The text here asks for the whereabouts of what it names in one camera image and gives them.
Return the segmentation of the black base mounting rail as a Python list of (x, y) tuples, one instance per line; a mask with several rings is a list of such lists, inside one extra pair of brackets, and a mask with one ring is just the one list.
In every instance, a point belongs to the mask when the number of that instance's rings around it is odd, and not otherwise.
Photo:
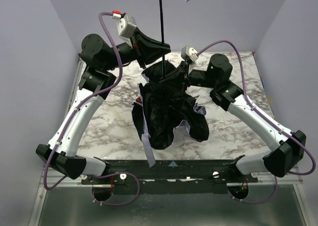
[(106, 175), (88, 177), (82, 185), (98, 194), (226, 194), (229, 185), (256, 183), (256, 177), (234, 171), (231, 160), (157, 160), (149, 167), (146, 160), (108, 160)]

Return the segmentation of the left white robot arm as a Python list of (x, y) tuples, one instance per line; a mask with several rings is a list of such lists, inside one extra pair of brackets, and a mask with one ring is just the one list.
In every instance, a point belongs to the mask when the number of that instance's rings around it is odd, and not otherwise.
[(137, 61), (140, 67), (153, 63), (171, 52), (170, 45), (154, 40), (139, 29), (130, 37), (130, 44), (122, 43), (111, 48), (98, 34), (88, 34), (81, 43), (80, 58), (86, 63), (79, 82), (76, 98), (62, 125), (45, 144), (39, 144), (36, 154), (46, 164), (66, 177), (76, 179), (80, 175), (101, 176), (107, 164), (98, 158), (77, 154), (79, 142), (96, 110), (108, 96), (108, 89), (116, 81), (111, 70), (118, 67), (116, 53), (122, 64)]

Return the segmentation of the aluminium extrusion frame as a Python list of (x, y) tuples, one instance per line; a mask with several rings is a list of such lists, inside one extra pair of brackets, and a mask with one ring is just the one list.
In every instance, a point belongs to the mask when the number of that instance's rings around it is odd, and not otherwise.
[[(47, 176), (47, 184), (49, 187), (51, 187), (56, 180), (60, 179), (62, 175), (58, 173), (55, 170), (49, 170), (48, 176)], [(248, 185), (274, 185), (275, 180), (274, 176), (270, 175), (268, 173), (258, 173), (253, 174), (252, 176), (249, 176), (246, 178), (246, 181)], [(141, 179), (140, 184), (146, 184), (146, 183), (175, 183), (175, 182), (192, 182), (192, 183), (202, 183), (203, 179), (195, 179), (195, 178), (185, 178), (185, 179), (168, 179), (168, 180), (155, 180), (155, 179)], [(300, 176), (296, 176), (293, 174), (287, 174), (283, 178), (277, 178), (277, 184), (278, 185), (294, 185), (294, 184), (301, 184), (303, 180)], [(61, 183), (58, 184), (59, 187), (88, 187), (88, 186), (110, 186), (109, 183), (94, 183), (92, 180), (83, 180), (82, 177), (78, 177), (75, 180), (72, 180), (70, 178), (64, 179)]]

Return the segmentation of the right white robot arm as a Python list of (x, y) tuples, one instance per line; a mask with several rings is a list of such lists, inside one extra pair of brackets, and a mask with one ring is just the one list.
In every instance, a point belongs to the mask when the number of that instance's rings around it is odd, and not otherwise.
[(284, 177), (303, 158), (306, 135), (279, 124), (230, 80), (233, 66), (223, 54), (213, 54), (205, 71), (194, 69), (198, 54), (181, 54), (186, 66), (187, 84), (211, 89), (212, 101), (247, 124), (266, 143), (269, 150), (252, 156), (242, 155), (234, 160), (242, 175), (270, 172)]

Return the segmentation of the purple umbrella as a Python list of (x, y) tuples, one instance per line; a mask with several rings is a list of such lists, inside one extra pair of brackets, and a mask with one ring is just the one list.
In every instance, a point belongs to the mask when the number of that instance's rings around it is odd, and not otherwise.
[(168, 60), (152, 64), (142, 72), (146, 84), (139, 84), (139, 99), (134, 103), (132, 117), (150, 167), (156, 163), (154, 150), (172, 145), (175, 130), (184, 128), (187, 136), (203, 142), (209, 138), (206, 109), (196, 98), (181, 92), (180, 67)]

